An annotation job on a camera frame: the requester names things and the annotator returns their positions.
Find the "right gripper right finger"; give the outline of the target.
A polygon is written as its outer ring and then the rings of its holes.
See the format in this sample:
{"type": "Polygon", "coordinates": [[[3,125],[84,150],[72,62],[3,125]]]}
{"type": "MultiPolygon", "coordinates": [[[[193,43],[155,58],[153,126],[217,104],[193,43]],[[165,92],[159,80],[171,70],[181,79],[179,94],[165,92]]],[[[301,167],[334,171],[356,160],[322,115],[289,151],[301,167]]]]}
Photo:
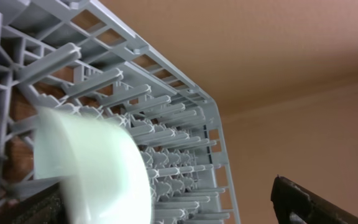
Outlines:
{"type": "Polygon", "coordinates": [[[279,224],[353,224],[358,217],[290,179],[274,179],[270,199],[279,224]]]}

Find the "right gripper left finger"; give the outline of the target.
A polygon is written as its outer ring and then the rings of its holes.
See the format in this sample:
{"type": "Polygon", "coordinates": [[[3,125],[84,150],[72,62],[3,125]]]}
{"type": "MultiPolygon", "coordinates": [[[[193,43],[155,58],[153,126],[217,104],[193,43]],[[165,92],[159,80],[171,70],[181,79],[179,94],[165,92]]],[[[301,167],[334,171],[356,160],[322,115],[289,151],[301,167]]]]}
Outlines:
{"type": "Polygon", "coordinates": [[[70,223],[59,183],[0,213],[0,224],[26,223],[70,223]]]}

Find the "mint green bowl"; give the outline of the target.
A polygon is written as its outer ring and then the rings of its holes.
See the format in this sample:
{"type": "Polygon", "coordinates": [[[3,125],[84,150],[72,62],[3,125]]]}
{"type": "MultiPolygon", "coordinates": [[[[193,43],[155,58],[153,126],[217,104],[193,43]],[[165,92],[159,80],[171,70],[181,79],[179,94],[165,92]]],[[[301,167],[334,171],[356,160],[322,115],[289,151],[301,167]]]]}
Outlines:
{"type": "Polygon", "coordinates": [[[39,108],[34,177],[59,179],[70,223],[152,221],[143,158],[115,122],[39,108]]]}

